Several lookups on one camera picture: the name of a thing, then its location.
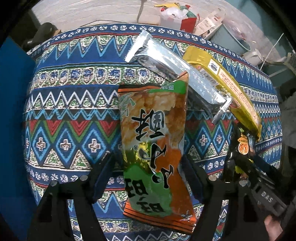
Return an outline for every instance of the blue patterned fabric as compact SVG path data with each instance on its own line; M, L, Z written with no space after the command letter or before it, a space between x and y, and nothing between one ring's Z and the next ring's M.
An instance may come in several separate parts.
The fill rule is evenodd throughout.
M24 155L29 181L39 202L52 180L70 182L88 174L107 152L120 156L121 136L117 89L120 83L166 80L124 57L137 35L149 31L182 56L189 45L206 50L239 82L262 118L261 140L255 149L279 166L282 130L280 109L270 79L235 53L198 36L168 28L110 24L61 33L28 54L36 69L25 106ZM198 107L188 105L184 152L209 175L219 176L228 150L231 112L213 125ZM127 200L123 172L117 165L94 209L108 240L188 240L189 236L139 223L123 215ZM192 197L196 216L202 206ZM82 240L73 202L68 201L76 240ZM213 240L219 239L227 213L223 202Z

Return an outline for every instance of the blue surface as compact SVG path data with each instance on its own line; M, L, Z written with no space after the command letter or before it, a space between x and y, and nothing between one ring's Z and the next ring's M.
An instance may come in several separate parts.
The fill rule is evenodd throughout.
M22 113L35 62L7 38L0 48L1 185L0 212L20 240L25 240L36 204L24 167Z

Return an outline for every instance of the yellow snack wrapper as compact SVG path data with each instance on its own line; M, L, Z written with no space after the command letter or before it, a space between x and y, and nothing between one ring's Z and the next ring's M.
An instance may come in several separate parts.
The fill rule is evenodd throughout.
M189 46L183 59L199 70L217 90L233 97L233 102L229 106L230 111L259 139L261 118L233 76L209 53L197 47Z

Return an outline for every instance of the rice cracker package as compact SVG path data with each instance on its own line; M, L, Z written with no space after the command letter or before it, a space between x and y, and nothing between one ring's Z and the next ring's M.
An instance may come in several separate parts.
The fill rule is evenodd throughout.
M259 139L261 118L233 76L209 53L197 47L189 46L183 59L199 70L217 90L233 97L229 110Z
M124 214L191 234L196 218L181 177L188 73L169 85L121 85L118 90Z

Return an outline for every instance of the patterned tablecloth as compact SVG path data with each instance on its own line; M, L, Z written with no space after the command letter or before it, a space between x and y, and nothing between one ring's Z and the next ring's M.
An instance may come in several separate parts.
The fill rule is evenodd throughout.
M52 180L74 181L88 174L107 151L120 155L118 84L165 83L138 63L124 62L142 30L149 31L179 56L193 45L223 64L262 118L257 153L271 165L279 165L282 129L278 100L271 81L257 67L189 33L137 24L97 25L61 33L28 52L37 65L24 111L24 155L36 202ZM234 119L227 112L213 125L202 110L188 106L184 152L190 153L210 175L221 174ZM188 235L125 217L122 212L126 200L123 172L117 165L103 197L94 204L108 240L188 240ZM199 216L202 206L193 197L192 201ZM68 204L75 238L82 240L73 202L69 200ZM213 240L221 236L226 212L224 201Z

